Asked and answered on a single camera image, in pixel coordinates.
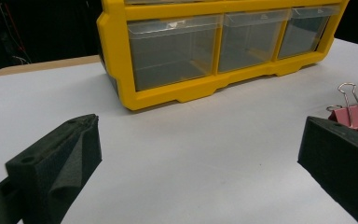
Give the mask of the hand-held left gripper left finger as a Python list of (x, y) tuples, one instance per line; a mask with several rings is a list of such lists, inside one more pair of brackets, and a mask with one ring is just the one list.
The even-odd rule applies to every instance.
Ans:
[(102, 161), (99, 118), (69, 119), (6, 163), (24, 197), (24, 224), (61, 224)]

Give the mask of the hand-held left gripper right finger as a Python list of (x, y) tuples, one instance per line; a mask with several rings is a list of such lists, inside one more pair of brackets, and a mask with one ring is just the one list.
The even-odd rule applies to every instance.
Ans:
[(358, 222), (358, 132), (308, 117), (297, 162)]

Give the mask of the yellow and black organizer cabinet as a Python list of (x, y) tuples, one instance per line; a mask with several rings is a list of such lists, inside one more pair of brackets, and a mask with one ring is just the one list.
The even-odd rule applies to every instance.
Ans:
[[(105, 70), (120, 102), (130, 110), (172, 101), (187, 102), (209, 96), (226, 86), (263, 76), (282, 76), (321, 61), (331, 48), (334, 34), (350, 0), (102, 0), (103, 12), (97, 20)], [(264, 11), (292, 7), (338, 5), (339, 12), (328, 20), (316, 50), (242, 69), (217, 72), (222, 30), (215, 35), (213, 71), (210, 75), (152, 88), (135, 89), (128, 23), (166, 21), (243, 11)]]

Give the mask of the wooden table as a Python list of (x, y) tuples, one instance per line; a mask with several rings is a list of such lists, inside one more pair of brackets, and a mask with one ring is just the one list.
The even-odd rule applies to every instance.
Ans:
[(9, 67), (0, 69), (0, 77), (7, 76), (7, 75), (19, 74), (19, 73), (27, 73), (27, 72), (57, 69), (57, 68), (63, 68), (63, 67), (69, 67), (69, 66), (77, 66), (77, 65), (89, 64), (89, 63), (99, 63), (100, 61), (101, 61), (101, 59), (98, 55), (91, 55), (91, 56), (57, 60), (57, 61), (51, 61), (51, 62), (15, 65), (15, 66), (9, 66)]

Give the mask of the white board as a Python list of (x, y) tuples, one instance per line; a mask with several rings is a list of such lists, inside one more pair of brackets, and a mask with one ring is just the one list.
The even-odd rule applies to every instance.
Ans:
[(212, 96), (132, 112), (97, 63), (0, 77), (5, 164), (54, 128), (99, 118), (103, 160), (63, 224), (356, 224), (297, 161), (305, 120), (358, 94), (358, 45)]

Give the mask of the set of clear drawers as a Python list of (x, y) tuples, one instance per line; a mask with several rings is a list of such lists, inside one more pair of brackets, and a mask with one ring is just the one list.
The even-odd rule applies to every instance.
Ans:
[(219, 74), (316, 50), (338, 5), (230, 12), (166, 21), (131, 21), (135, 89), (145, 91), (210, 75), (215, 35)]

